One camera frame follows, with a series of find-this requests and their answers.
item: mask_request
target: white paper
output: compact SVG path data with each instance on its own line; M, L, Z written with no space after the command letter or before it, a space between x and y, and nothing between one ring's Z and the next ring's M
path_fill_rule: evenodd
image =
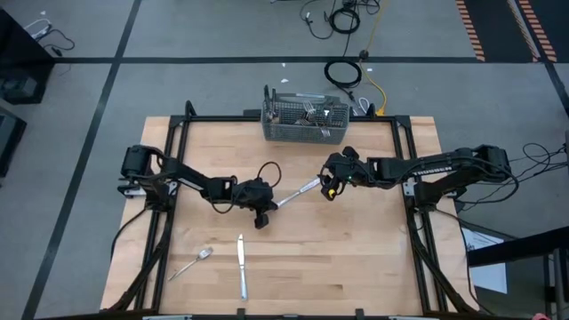
M495 236L473 232L467 228L462 228L462 231L464 232L469 250L480 249L488 245L501 244L504 242ZM472 281L475 286L496 292L508 293L505 263L471 268L470 275L472 276Z

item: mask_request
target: white cable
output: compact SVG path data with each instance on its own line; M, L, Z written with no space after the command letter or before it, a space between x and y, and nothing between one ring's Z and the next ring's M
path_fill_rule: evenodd
M33 35L30 34L30 35L32 35L32 37L33 37L34 39L37 39L37 38L39 38L39 37L41 37L41 36L44 36L45 34L47 34L47 32L50 30L50 28L52 28L52 22L49 21L49 20L46 19L46 18L38 19L38 20L36 20L36 21L34 21L34 22L28 24L26 27L24 27L24 30L27 30L28 28L30 28L30 27L32 27L33 25L37 24L37 22L42 22L42 21L47 22L47 26L45 26L45 27L42 28L41 30L37 31L35 34L33 34Z
M365 101L365 103L367 104L367 108L364 108L364 105L362 105L362 101ZM367 110L370 108L370 101L362 97L357 100L357 104L359 105L359 108L361 108L362 111L364 111L364 115L367 115Z

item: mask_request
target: wire basket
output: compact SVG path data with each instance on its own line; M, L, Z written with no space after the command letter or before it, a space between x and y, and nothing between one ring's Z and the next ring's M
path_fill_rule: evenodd
M279 93L265 85L261 123L266 140L338 145L349 123L349 106L319 94Z

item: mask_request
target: silver fork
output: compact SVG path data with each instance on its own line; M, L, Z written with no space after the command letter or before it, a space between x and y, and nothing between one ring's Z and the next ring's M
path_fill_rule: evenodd
M322 135L323 135L325 138L330 138L330 130L328 130L328 128L326 128L326 127L324 127L324 126L321 126L321 127L320 127L320 132L322 132Z
M203 249L201 252L199 252L199 254L197 255L197 257L191 261L189 264L186 265L186 267L180 269L180 271L176 272L175 274L173 274L170 278L168 278L168 281L172 281L173 279L175 279L177 276L181 275L182 272L186 271L189 267L191 267L194 263L200 261L200 260L205 260L207 257L209 257L213 252L213 248L209 247L206 249Z
M305 119L305 118L302 118L302 119L296 120L296 121L294 122L294 124L299 124L299 125L302 125L302 126L307 126L307 125L311 125L312 123L311 123L309 120L307 120L307 119Z
M314 109L314 106L312 106L312 103L310 101L303 101L302 106L309 115L312 115L317 111L316 109Z

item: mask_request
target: metal utensil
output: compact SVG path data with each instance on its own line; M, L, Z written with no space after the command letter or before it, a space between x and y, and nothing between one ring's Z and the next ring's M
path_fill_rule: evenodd
M243 234L237 239L237 258L239 260L239 270L241 271L241 300L247 301L247 283L245 282L245 248L243 244Z
M328 127L327 127L327 126L328 126L328 124L329 124L329 122L330 122L330 117L329 117L329 115L330 115L330 113L331 113L331 110L328 109L328 108L324 108L323 113L324 113L324 121L323 121L322 126L320 127L320 132L322 132L322 135L323 135L325 138L329 138L329 137L330 137L330 130L328 130Z
M175 274L173 274L170 278L168 278L168 281L172 281L173 279L175 279L176 277L178 277L179 275L181 275L182 272L186 271L189 267L193 266L194 263L200 261L200 260L205 260L207 257L209 257L211 254L213 253L213 248L209 247L206 249L203 249L201 252L199 252L197 254L197 257L191 261L189 264L186 265L186 267L181 268L180 271L176 272Z
M311 125L312 123L311 123L309 120L307 120L307 119L305 119L305 118L302 118L302 119L296 120L296 121L294 122L294 124L298 124L298 125L302 125L302 126L307 126L307 125Z
M295 193L291 194L290 196L286 197L285 199L279 201L276 206L278 208L282 207L283 205L285 205L287 202L293 200L295 197L300 196L301 194L311 190L312 188L316 187L320 185L320 178L316 177L314 180L312 180L311 182L305 184L304 186L302 186L302 188L298 189Z
M302 106L304 107L304 109L306 110L306 112L309 115L312 115L317 111L316 109L314 109L314 106L312 106L312 103L310 101L307 101L307 100L303 101Z
M278 118L278 111L276 110L276 89L273 88L273 98L272 101L270 102L270 112L271 112L271 120L273 124L278 124L279 123L279 118Z

